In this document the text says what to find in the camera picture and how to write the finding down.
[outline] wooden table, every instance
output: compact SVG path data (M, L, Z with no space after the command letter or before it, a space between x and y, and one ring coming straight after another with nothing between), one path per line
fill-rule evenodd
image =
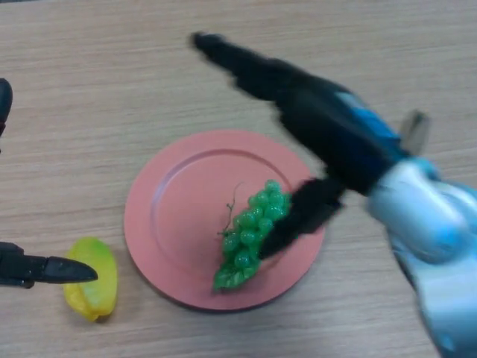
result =
M382 229L356 195L320 259L289 294L237 315L161 299L122 232L132 180L158 150L214 128L262 132L308 154L271 111L229 89L189 50L207 30L356 90L394 128L435 124L426 154L477 185L477 3L460 0L77 0L0 5L0 77L15 91L2 138L0 238L62 255L101 237L119 262L114 316L87 324L62 289L2 288L0 357L436 357Z

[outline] wood grain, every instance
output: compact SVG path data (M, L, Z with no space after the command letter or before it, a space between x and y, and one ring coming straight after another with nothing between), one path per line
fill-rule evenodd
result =
M350 195L320 259L274 304L191 313L139 278L122 233L132 180L158 150L214 128L262 132L317 163L271 111L231 90L186 46L192 31L290 60L354 89L394 128L420 108L426 150L477 186L477 2L460 0L77 0L0 5L0 76L14 106L2 138L0 238L61 255L112 245L114 316L91 325L60 287L1 289L0 357L436 357L382 229Z

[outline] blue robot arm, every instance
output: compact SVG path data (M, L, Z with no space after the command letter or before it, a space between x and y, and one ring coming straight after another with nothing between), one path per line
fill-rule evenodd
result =
M323 178L308 180L292 195L289 215L265 237L260 257L329 221L342 208L341 196L355 191L385 226L441 356L477 358L476 193L443 182L416 157L429 129L422 113L398 136L340 84L220 35L193 34L192 47L229 72L236 88L270 103L279 124L326 167Z

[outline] yellow fruit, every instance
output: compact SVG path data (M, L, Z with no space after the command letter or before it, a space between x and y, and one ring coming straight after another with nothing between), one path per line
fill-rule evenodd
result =
M66 256L86 263L98 274L96 281L63 285L67 304L90 321L110 315L118 292L116 260L110 248L95 237L84 237L73 245Z

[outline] grape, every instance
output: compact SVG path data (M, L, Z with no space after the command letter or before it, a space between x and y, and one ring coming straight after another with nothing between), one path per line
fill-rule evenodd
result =
M232 220L232 223L235 229L240 229L240 215L235 216Z
M249 247L249 250L250 250L250 258L253 261L257 261L259 259L260 247L258 245L253 245Z
M240 251L236 258L233 260L233 263L238 269L245 269L246 267L250 266L251 264L250 254L247 250Z
M250 245L256 241L256 235L253 231L244 230L240 233L240 240L244 245Z
M251 229L256 225L256 218L250 211L245 211L240 215L240 226Z
M229 233L222 240L222 251L232 252L240 245L240 235L238 233Z
M263 209L261 207L254 207L250 212L255 216L256 223L263 216Z
M266 234L274 227L274 222L269 218L261 218L259 220L259 230L260 233Z
M233 273L230 264L223 264L214 276L214 287L219 289L227 285L230 275Z
M257 203L256 196L252 195L248 198L248 206L250 208L258 207L259 204Z
M258 264L253 264L250 267L244 268L244 280L248 280L259 270Z
M256 242L257 242L258 244L261 244L262 241L263 241L263 239L265 238L266 233L258 232L258 233L256 233L255 235L256 235Z
M280 192L272 192L269 196L270 205L274 207L283 207L285 196Z
M237 287L238 285L240 285L242 282L244 282L245 280L245 277L244 277L244 274L240 271L237 271L231 278L230 278L230 282L227 283L227 285L230 287Z
M259 192L256 195L255 199L256 199L256 204L259 207L266 207L268 205L268 194L264 190Z
M265 190L268 193L281 192L282 188L280 187L280 184L278 184L275 180L267 180L267 182L265 183Z
M284 192L283 193L283 198L285 199L285 207L289 207L291 205L291 193L290 192Z
M269 206L267 209L265 209L265 218L270 219L273 222L282 218L284 215L285 211L279 207Z

